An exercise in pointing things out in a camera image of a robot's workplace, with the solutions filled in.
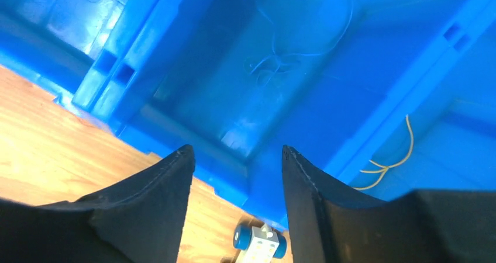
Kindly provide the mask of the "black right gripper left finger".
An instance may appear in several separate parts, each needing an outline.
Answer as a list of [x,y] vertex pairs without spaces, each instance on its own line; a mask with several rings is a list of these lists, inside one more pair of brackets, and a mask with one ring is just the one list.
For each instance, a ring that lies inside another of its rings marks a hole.
[[2,262],[175,262],[195,169],[184,145],[76,201],[1,200]]

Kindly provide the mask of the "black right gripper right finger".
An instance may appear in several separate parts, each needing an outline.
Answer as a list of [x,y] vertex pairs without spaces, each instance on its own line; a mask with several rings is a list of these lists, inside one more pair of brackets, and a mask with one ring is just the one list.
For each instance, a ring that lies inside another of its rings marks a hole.
[[494,262],[495,193],[415,190],[392,201],[359,192],[283,147],[295,262]]

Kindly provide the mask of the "white toy car blue wheels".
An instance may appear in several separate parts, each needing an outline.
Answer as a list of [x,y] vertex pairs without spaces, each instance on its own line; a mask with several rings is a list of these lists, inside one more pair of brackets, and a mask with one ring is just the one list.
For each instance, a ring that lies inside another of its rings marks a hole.
[[232,237],[233,248],[237,250],[234,258],[223,258],[221,262],[259,263],[282,259],[288,251],[288,240],[268,224],[254,226],[239,223]]

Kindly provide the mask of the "blue plastic divided bin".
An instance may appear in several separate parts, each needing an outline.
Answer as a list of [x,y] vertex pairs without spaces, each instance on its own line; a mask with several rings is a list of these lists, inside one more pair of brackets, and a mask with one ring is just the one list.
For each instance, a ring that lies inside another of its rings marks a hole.
[[1,64],[281,229],[284,145],[383,200],[495,189],[495,0],[1,0]]

